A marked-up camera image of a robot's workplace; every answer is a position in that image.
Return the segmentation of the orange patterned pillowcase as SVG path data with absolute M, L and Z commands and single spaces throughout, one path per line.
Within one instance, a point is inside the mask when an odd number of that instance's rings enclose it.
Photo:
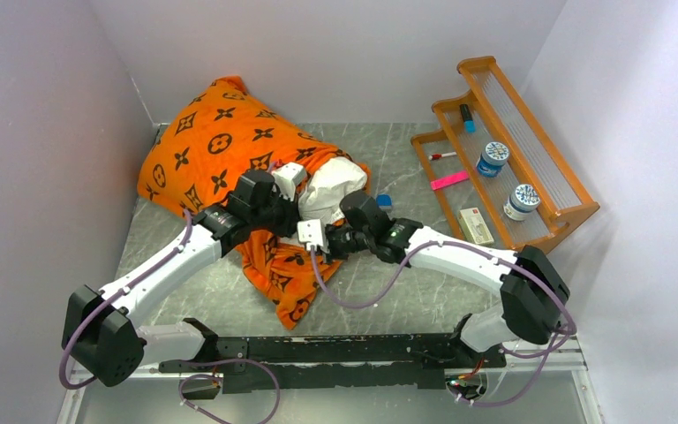
M 215 79 L 185 106 L 153 145 L 141 165 L 137 192 L 142 198 L 182 216 L 222 201 L 247 170 L 298 163 L 307 178 L 329 159 L 347 158 L 368 175 L 371 170 L 334 144 L 317 139 L 250 94 L 238 76 Z M 319 290 L 316 276 L 328 280 L 340 262 L 314 268 L 295 237 L 256 231 L 237 246 L 242 271 L 254 288 L 275 305 L 287 330 L 294 329 Z

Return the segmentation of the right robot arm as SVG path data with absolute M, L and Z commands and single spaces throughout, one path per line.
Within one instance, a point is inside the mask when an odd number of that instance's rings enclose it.
M 325 225 L 311 249 L 325 261 L 368 251 L 400 269 L 441 272 L 498 297 L 494 306 L 457 325 L 449 351 L 458 365 L 472 366 L 486 350 L 505 342 L 546 345 L 555 336 L 575 333 L 566 309 L 569 289 L 539 248 L 477 246 L 415 220 L 392 218 L 361 191 L 346 195 L 340 210 L 344 222 Z

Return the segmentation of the white pillow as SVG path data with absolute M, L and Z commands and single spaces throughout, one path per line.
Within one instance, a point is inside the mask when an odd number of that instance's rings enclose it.
M 367 172 L 353 161 L 336 157 L 321 165 L 298 196 L 298 212 L 303 221 L 320 220 L 334 224 L 344 219 L 340 203 L 350 193 L 364 189 Z

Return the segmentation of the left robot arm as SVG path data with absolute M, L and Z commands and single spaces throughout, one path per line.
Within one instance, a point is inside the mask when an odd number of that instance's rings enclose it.
M 79 287 L 69 298 L 62 337 L 59 380 L 70 382 L 69 360 L 76 360 L 90 381 L 118 385 L 138 367 L 175 361 L 205 371 L 221 359 L 218 335 L 196 319 L 174 325 L 146 326 L 152 310 L 201 269 L 219 261 L 254 231 L 287 237 L 297 230 L 297 188 L 305 168 L 287 163 L 276 170 L 248 170 L 222 201 L 197 215 L 185 212 L 184 230 L 142 265 L 94 290 Z

